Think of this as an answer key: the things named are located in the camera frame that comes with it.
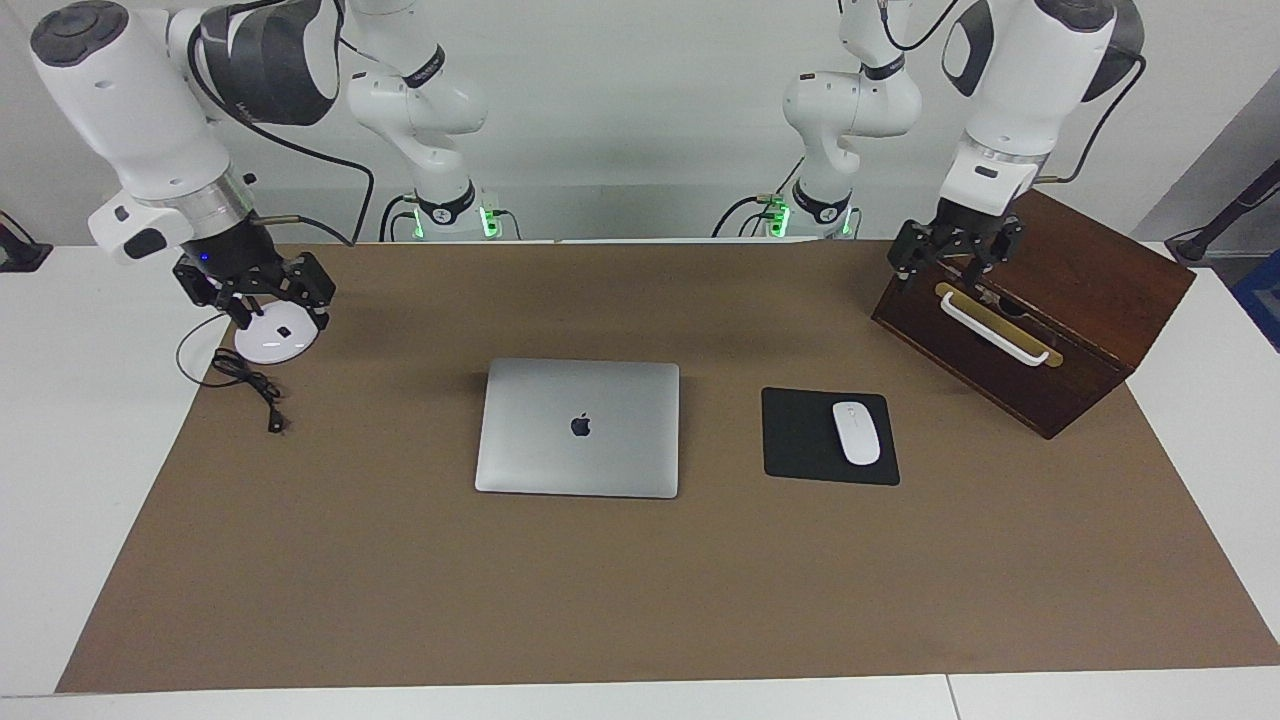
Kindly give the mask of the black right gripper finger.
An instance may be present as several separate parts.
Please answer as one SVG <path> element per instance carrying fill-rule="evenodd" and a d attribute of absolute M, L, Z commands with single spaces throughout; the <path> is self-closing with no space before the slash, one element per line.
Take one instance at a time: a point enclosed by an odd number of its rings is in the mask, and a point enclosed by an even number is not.
<path fill-rule="evenodd" d="M 285 300 L 301 306 L 317 331 L 329 324 L 328 309 L 335 292 L 334 281 L 312 252 L 285 261 Z"/>
<path fill-rule="evenodd" d="M 248 329 L 251 313 L 230 286 L 215 286 L 188 258 L 175 261 L 175 278 L 197 307 L 215 307 L 225 313 L 238 329 Z"/>

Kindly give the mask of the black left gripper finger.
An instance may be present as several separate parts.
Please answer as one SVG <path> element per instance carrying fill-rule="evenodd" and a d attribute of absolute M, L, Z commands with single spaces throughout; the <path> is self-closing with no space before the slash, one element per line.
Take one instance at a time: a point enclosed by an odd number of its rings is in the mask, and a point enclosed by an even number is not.
<path fill-rule="evenodd" d="M 983 220 L 975 233 L 975 284 L 997 265 L 1007 263 L 1025 232 L 1019 218 Z"/>
<path fill-rule="evenodd" d="M 895 270 L 899 293 L 905 293 L 920 272 L 936 265 L 934 227 L 904 222 L 890 246 L 890 265 Z"/>

